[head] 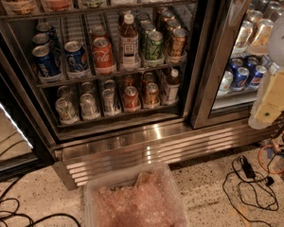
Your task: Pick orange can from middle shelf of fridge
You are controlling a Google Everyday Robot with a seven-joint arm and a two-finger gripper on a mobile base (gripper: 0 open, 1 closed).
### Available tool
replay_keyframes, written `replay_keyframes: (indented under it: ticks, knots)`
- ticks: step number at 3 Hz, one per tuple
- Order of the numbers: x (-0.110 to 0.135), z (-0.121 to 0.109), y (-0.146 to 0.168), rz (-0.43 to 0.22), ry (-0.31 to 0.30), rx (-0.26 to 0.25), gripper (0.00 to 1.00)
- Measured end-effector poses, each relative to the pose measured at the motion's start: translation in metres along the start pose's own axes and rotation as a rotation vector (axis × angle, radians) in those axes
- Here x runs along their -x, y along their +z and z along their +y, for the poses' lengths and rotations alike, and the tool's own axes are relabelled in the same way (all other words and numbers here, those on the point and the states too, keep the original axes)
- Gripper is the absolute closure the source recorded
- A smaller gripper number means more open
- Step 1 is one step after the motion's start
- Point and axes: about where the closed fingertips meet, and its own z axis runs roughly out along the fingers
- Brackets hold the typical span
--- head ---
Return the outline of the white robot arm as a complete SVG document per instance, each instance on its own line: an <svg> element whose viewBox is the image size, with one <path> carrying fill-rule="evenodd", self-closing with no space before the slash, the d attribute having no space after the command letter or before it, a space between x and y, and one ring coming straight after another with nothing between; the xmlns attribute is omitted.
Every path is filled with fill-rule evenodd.
<svg viewBox="0 0 284 227"><path fill-rule="evenodd" d="M279 66L267 72L259 84L248 125L262 130L271 126L284 111L284 13L275 21L268 42L269 57Z"/></svg>

